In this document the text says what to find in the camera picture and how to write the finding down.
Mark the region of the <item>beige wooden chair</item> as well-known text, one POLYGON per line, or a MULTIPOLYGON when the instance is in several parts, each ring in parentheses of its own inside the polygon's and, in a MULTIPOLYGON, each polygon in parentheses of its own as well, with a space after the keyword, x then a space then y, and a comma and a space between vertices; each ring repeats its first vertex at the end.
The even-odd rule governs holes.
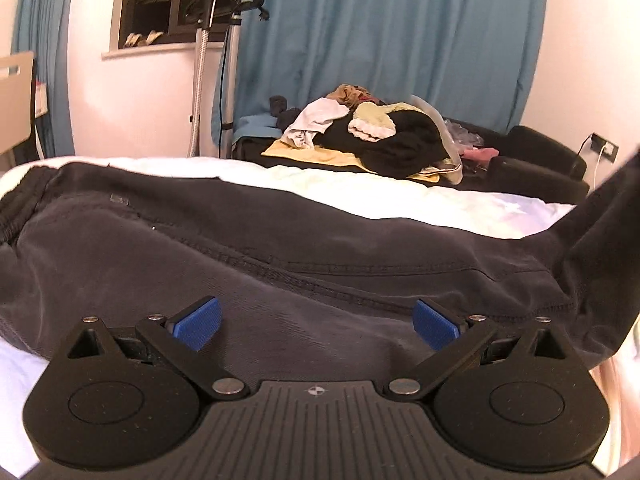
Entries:
POLYGON ((38 158, 34 140, 35 55, 25 51, 1 59, 1 154, 14 165, 38 158))

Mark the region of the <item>large blue curtain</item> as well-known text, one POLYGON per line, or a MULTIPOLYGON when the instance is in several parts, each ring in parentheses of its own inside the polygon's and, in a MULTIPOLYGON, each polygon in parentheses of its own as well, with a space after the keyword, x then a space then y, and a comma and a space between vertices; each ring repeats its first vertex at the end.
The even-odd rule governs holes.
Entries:
POLYGON ((265 0, 242 21, 234 114, 302 107, 341 84, 424 99, 500 133, 522 119, 547 0, 265 0))

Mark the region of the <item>wall power outlet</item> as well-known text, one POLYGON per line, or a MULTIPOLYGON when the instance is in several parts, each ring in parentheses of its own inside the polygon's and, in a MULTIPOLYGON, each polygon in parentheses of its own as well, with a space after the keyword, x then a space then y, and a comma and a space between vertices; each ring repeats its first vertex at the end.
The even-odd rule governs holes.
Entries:
POLYGON ((591 171, 590 181, 590 188, 594 190, 599 183, 599 169, 601 162, 604 160, 607 160, 611 164, 615 162, 620 148, 613 142, 606 140, 603 136, 599 136, 597 133, 593 132, 582 141, 582 144, 580 144, 576 153, 575 162, 578 162, 578 160, 582 158, 582 152, 585 151, 585 148, 589 148, 590 151, 597 154, 596 162, 594 163, 591 171))

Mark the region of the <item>narrow blue curtain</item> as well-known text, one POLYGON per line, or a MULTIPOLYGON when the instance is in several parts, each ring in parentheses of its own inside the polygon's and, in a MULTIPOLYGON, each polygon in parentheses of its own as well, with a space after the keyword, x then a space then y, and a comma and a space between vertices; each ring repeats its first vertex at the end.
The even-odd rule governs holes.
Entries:
POLYGON ((48 112, 36 120, 49 157, 75 153, 68 95, 70 0, 17 0, 12 51, 32 51, 36 78, 47 86, 48 112))

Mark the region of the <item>dark grey sweatpants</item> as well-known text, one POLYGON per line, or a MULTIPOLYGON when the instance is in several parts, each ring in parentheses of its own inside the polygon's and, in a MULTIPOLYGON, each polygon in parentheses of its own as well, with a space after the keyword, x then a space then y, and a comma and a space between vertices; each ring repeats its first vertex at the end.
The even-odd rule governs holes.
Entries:
POLYGON ((68 164, 1 202, 1 333, 50 358, 87 315, 111 327, 217 298, 209 353, 263 379, 386 382, 426 355, 419 300, 505 330, 545 316, 594 367, 639 313, 639 162, 544 232, 499 240, 369 220, 288 192, 68 164))

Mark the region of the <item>pile of clothes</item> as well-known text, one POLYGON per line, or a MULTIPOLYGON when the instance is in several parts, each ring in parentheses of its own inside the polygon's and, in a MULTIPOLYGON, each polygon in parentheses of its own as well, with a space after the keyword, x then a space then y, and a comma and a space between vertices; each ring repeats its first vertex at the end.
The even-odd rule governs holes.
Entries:
POLYGON ((365 88, 343 84, 282 120, 280 129, 262 156, 422 183, 462 182, 461 156, 445 119, 417 96, 385 104, 365 88))

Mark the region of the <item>black leather sofa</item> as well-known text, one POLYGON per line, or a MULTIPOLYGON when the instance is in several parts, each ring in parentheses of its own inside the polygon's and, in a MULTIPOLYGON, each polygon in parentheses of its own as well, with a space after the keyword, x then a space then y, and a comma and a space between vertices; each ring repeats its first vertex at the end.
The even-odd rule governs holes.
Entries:
POLYGON ((461 191, 516 194, 547 203, 576 205, 589 191, 582 156, 542 133, 516 126, 505 136, 476 125, 460 125, 480 137, 480 145, 455 148, 458 162, 436 138, 434 126, 420 128, 407 112, 397 112, 396 134, 378 142, 363 141, 339 119, 314 140, 316 148, 293 148, 273 138, 243 136, 237 159, 264 167, 369 171, 382 177, 439 184, 461 191))

